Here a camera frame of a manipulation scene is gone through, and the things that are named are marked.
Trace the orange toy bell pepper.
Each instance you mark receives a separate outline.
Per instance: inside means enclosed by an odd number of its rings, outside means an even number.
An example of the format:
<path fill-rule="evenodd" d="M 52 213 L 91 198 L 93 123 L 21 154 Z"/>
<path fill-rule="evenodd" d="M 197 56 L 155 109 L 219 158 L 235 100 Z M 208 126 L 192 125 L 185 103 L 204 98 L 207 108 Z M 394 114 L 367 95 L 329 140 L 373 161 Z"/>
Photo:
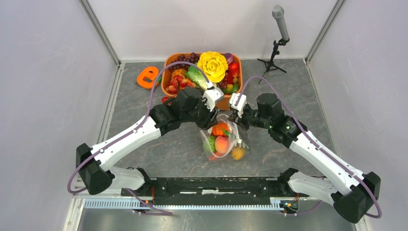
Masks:
<path fill-rule="evenodd" d="M 212 127 L 212 134 L 214 136 L 230 136 L 230 129 L 227 123 L 218 123 Z"/>

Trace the green toy cabbage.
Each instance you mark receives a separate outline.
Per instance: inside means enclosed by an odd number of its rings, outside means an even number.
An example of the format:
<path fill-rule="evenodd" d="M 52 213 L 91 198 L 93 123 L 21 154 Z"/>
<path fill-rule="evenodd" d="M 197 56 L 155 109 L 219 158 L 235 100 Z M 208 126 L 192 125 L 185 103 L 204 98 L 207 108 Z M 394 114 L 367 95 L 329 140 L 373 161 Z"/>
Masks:
<path fill-rule="evenodd" d="M 205 141 L 203 142 L 204 152 L 214 153 L 216 151 L 216 147 L 215 147 L 216 138 L 217 138 L 216 136 L 209 136 L 205 139 Z"/>

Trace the clear polka-dot zip bag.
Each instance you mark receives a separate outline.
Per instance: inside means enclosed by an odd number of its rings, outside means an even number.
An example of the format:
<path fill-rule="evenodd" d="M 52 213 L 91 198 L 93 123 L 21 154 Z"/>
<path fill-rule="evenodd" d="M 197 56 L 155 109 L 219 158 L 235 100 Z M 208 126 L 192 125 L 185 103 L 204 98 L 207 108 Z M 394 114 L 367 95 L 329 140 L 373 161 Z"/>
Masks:
<path fill-rule="evenodd" d="M 248 145 L 239 135 L 238 126 L 228 120 L 227 114 L 216 117 L 216 124 L 207 130 L 201 130 L 203 153 L 209 161 L 217 161 L 228 155 L 234 160 L 241 160 L 247 152 Z"/>

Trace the yellow toy mango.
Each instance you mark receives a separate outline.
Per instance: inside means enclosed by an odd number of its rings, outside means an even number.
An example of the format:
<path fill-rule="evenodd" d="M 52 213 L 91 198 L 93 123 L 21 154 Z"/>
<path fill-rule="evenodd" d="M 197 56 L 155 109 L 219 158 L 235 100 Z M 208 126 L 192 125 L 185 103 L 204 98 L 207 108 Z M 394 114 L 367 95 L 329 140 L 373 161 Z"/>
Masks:
<path fill-rule="evenodd" d="M 246 150 L 242 147 L 234 147 L 231 150 L 231 155 L 234 160 L 241 160 L 246 154 Z"/>

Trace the toy peach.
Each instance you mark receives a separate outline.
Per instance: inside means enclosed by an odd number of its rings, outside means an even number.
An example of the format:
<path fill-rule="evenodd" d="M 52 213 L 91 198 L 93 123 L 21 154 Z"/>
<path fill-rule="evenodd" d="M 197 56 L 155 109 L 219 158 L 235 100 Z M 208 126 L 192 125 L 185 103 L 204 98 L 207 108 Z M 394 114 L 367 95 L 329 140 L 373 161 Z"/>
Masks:
<path fill-rule="evenodd" d="M 229 149 L 229 140 L 227 137 L 224 136 L 217 136 L 215 141 L 216 151 L 221 154 L 226 154 Z"/>

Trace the red toy chili pepper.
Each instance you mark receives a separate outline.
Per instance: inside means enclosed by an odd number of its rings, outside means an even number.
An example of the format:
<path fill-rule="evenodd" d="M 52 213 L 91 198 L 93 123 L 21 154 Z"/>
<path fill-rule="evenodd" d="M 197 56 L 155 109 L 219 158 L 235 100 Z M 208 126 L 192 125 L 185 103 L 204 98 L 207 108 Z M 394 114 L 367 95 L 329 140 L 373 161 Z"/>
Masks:
<path fill-rule="evenodd" d="M 214 152 L 213 154 L 211 154 L 210 156 L 209 156 L 209 161 L 215 161 L 215 160 L 218 160 L 218 159 L 220 159 L 220 158 L 222 158 L 224 155 L 223 154 L 221 154 L 221 153 L 219 153 L 219 152 Z"/>

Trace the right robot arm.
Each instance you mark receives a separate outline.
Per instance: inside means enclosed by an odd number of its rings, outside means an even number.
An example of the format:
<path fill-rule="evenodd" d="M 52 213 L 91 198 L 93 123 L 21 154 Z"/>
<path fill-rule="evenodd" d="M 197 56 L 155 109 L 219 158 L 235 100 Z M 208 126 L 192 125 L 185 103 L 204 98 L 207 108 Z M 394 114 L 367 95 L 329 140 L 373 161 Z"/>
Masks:
<path fill-rule="evenodd" d="M 241 93 L 231 95 L 230 119 L 244 130 L 264 128 L 270 137 L 299 154 L 325 176 L 325 180 L 290 168 L 279 177 L 278 191 L 283 196 L 306 194 L 326 202 L 351 223 L 358 223 L 372 206 L 378 207 L 381 178 L 374 172 L 364 173 L 342 160 L 323 145 L 294 116 L 285 114 L 275 94 L 257 98 L 257 109 L 246 102 Z"/>

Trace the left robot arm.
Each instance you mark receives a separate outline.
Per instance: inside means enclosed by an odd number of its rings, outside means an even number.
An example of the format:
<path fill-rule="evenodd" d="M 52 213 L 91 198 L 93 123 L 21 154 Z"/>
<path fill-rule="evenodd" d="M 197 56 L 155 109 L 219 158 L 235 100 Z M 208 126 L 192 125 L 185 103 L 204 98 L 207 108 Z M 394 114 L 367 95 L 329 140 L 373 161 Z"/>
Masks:
<path fill-rule="evenodd" d="M 224 98 L 218 88 L 201 93 L 187 87 L 176 97 L 149 109 L 131 127 L 92 147 L 83 143 L 76 148 L 76 173 L 90 195 L 102 193 L 124 180 L 139 196 L 151 191 L 151 183 L 139 170 L 118 169 L 114 165 L 140 146 L 176 130 L 182 123 L 195 123 L 206 130 L 216 123 L 216 104 Z"/>

